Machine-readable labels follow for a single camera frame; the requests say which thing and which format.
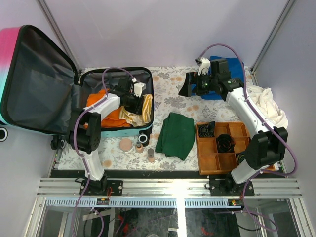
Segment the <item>yellow white striped towel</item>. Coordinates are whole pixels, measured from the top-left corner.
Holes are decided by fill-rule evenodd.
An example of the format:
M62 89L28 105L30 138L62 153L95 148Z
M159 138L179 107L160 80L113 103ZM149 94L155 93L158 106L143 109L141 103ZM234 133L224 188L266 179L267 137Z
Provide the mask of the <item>yellow white striped towel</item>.
M127 124L132 125L133 127L145 126L151 122L151 111L152 111L152 94L144 95L144 102L142 104L141 114L135 114L129 112L122 106L119 119L125 120Z

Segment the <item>orange garment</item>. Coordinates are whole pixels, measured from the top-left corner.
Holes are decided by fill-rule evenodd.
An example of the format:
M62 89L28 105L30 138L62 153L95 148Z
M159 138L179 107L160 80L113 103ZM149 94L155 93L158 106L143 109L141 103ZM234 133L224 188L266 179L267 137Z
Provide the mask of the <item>orange garment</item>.
M96 103L105 95L105 90L101 89L97 93L91 93L88 96L86 106L91 106L92 104ZM126 119L120 118L122 107L112 111L109 113L102 121L101 127L102 128L121 128L121 127L131 127L130 124L127 123Z

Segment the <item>dark green garment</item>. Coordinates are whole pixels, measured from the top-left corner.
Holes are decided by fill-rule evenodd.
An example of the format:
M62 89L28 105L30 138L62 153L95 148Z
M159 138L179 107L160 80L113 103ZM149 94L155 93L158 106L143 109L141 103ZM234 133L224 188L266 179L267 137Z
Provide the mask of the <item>dark green garment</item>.
M195 142L195 124L192 118L170 112L163 120L155 152L167 157L185 160Z

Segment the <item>blue garment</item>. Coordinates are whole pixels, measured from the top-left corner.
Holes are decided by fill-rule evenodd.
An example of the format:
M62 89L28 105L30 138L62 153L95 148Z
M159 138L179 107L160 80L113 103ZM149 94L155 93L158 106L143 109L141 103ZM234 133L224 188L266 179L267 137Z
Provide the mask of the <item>blue garment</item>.
M227 61L232 78L239 78L244 82L244 75L239 60L237 58L227 58ZM215 91L210 91L208 94L202 95L201 98L204 100L222 100L221 96L216 94Z

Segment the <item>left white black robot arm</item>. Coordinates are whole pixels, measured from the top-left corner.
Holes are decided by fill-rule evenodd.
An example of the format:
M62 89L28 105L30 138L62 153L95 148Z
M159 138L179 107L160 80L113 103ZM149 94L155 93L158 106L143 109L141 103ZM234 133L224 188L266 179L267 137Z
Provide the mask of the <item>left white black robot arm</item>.
M149 124L153 96L143 93L146 87L136 78L120 78L113 88L107 88L103 83L103 89L98 93L101 97L97 101L72 111L67 143L81 158L85 176L92 181L91 189L98 195L108 189L108 182L104 180L105 170L97 152L101 140L101 123L111 112L119 109L119 115L132 126Z

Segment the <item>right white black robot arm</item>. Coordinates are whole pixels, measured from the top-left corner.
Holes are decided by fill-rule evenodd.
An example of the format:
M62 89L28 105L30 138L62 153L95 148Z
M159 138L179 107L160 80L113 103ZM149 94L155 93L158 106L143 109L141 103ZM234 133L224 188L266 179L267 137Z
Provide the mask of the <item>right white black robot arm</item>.
M250 143L243 152L244 159L234 168L225 182L225 189L231 195L238 194L243 183L255 173L283 160L288 132L284 127L275 127L263 113L255 108L254 102L244 89L239 78L233 78L227 59L210 61L196 59L198 71L187 73L179 95L206 95L214 91L230 105L250 135Z

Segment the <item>round peach compact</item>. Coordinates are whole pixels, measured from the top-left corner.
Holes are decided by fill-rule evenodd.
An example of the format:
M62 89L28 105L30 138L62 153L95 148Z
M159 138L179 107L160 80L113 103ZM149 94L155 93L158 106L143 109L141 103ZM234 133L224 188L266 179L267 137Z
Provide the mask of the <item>round peach compact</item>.
M129 152L132 148L133 148L133 143L130 139L128 138L124 138L120 141L119 143L119 148L123 151L123 152Z

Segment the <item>rolled black belt top-left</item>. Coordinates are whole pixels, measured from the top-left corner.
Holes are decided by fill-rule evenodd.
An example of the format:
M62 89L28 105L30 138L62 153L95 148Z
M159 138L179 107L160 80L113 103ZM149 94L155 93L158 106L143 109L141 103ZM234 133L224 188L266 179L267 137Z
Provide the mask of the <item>rolled black belt top-left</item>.
M211 138L215 136L215 122L212 121L207 124L202 124L198 126L198 135L200 138Z

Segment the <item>small bottle grey cap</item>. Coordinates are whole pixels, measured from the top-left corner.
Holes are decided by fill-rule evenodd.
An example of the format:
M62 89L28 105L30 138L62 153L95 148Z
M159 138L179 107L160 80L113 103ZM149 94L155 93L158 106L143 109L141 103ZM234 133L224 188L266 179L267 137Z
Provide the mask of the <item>small bottle grey cap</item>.
M147 158L149 162L154 162L155 161L155 151L152 148L149 148L147 151Z

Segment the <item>rolled black belt centre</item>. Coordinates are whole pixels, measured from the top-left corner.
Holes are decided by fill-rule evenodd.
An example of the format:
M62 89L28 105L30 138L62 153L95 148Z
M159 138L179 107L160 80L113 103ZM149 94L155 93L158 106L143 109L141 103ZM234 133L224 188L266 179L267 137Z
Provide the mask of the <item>rolled black belt centre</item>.
M236 142L229 134L221 134L216 138L216 144L219 153L232 153Z

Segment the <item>white crumpled garment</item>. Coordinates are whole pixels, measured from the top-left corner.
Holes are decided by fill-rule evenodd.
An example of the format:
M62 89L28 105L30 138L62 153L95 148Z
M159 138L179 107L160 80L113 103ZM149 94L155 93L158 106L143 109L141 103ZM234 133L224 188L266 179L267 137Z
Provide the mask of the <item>white crumpled garment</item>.
M272 90L246 83L247 93L257 108L277 128L288 128L288 119L285 112L274 101Z

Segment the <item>rolled dark belt bottom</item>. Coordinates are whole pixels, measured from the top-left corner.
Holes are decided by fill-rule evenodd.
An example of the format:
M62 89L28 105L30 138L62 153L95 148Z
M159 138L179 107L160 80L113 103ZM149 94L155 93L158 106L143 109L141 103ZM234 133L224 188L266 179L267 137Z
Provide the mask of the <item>rolled dark belt bottom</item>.
M245 153L244 152L237 154L237 163L238 164L241 164L244 160L245 160Z

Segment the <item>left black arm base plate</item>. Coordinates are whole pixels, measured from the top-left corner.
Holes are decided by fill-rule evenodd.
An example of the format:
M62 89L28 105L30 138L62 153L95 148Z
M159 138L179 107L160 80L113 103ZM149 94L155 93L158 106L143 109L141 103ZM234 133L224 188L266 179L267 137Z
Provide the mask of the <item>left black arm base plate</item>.
M121 196L122 191L122 180L91 180L83 194L85 196Z

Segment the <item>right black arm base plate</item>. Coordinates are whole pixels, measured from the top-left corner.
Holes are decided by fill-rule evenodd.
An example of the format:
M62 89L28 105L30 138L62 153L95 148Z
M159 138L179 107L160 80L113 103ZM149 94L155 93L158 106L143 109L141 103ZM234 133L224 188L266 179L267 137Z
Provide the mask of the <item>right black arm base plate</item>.
M241 196L245 183L236 184L224 179L210 179L209 187L212 196Z

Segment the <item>aluminium rail frame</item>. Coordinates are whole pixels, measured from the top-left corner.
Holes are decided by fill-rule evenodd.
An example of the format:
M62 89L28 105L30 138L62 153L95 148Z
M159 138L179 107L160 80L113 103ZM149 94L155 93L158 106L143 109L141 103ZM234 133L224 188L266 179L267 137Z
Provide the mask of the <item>aluminium rail frame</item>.
M224 208L230 199L239 196L215 196L204 186L209 179L117 179L122 183L120 195L111 195L111 207L175 207L183 199L186 207ZM250 181L253 196L245 199L288 199L297 232L301 237L316 235L299 184L295 178L253 178ZM47 206L73 207L78 200L81 207L96 207L97 199L106 195L80 197L81 184L73 178L42 178L35 204L24 233L37 237Z

